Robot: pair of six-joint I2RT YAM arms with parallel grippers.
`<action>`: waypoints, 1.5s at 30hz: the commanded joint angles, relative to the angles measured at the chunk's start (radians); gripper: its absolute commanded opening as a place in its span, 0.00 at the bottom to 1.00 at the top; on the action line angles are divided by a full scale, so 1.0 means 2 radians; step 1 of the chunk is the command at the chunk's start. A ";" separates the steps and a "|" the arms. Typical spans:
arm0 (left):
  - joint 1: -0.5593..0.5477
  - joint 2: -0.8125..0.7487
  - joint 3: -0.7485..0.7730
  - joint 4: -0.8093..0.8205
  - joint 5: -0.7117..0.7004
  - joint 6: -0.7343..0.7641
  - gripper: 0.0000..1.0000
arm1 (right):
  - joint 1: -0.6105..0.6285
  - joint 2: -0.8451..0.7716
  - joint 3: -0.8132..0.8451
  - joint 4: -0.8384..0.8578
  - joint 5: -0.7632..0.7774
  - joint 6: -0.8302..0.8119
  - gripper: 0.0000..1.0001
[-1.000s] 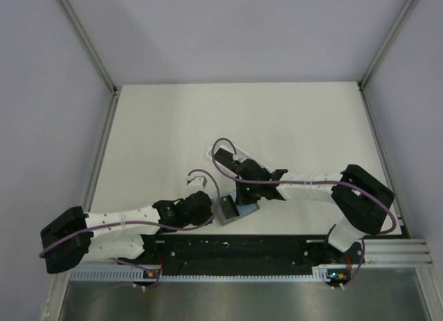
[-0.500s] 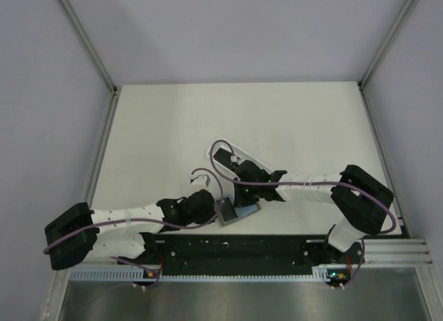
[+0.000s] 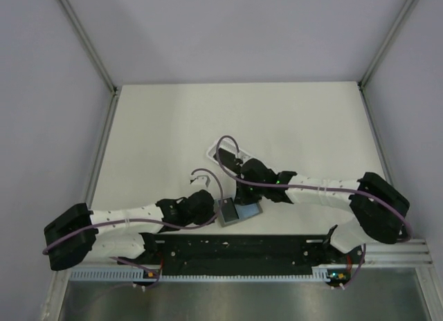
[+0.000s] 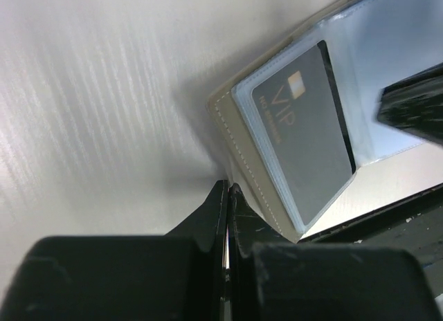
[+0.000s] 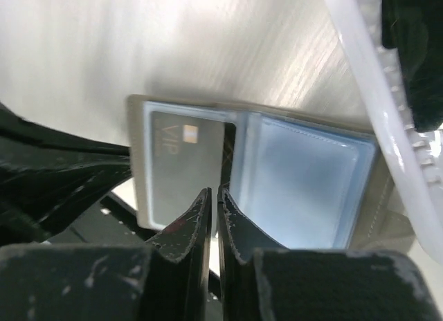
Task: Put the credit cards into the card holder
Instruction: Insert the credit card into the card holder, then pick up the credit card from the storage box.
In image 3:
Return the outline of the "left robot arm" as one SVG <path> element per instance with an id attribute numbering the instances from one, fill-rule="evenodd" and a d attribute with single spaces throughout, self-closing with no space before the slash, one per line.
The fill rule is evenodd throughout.
<path id="1" fill-rule="evenodd" d="M 114 257 L 146 264 L 157 254 L 154 235 L 196 230 L 215 216 L 215 200 L 207 190 L 125 210 L 91 210 L 78 203 L 44 228 L 43 254 L 53 271 Z"/>

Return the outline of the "grey leather card holder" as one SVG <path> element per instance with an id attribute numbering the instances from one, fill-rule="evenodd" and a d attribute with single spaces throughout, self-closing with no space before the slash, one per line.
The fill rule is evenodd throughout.
<path id="1" fill-rule="evenodd" d="M 232 200 L 234 202 L 234 198 L 232 196 L 225 197 L 224 199 L 226 199 L 226 198 L 232 198 Z M 215 201 L 215 210 L 218 210 L 219 206 L 222 206 L 222 201 L 223 201 L 223 199 L 217 199 Z M 237 223 L 241 223 L 241 222 L 244 222 L 246 220 L 252 219 L 253 217 L 256 217 L 256 216 L 258 216 L 258 215 L 263 213 L 263 210 L 262 210 L 262 208 L 261 208 L 259 203 L 254 203 L 254 204 L 250 204 L 250 205 L 240 205 L 240 204 L 236 204 L 234 202 L 234 204 L 235 204 L 237 213 L 239 215 L 239 219 L 237 221 L 233 221 L 233 222 L 230 222 L 230 223 L 225 223 L 223 218 L 222 218 L 222 209 L 221 209 L 220 212 L 219 212 L 219 215 L 217 217 L 217 222 L 218 222 L 218 224 L 221 227 L 224 228 L 226 226 L 232 226 L 232 225 L 235 225 Z"/>

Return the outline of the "black VIP credit card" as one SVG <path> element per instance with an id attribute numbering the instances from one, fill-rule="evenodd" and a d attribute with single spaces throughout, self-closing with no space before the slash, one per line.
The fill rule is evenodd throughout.
<path id="1" fill-rule="evenodd" d="M 232 198 L 223 199 L 221 203 L 221 215 L 225 223 L 230 223 L 239 219 L 239 215 Z"/>

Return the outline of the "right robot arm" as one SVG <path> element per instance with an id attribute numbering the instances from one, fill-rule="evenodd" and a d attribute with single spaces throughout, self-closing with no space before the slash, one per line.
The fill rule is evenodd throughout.
<path id="1" fill-rule="evenodd" d="M 235 161 L 235 200 L 249 204 L 266 198 L 274 203 L 313 204 L 343 210 L 352 219 L 331 227 L 323 254 L 340 262 L 357 246 L 402 241 L 409 201 L 380 175 L 366 172 L 357 180 L 330 180 L 292 171 L 275 173 L 256 158 Z"/>

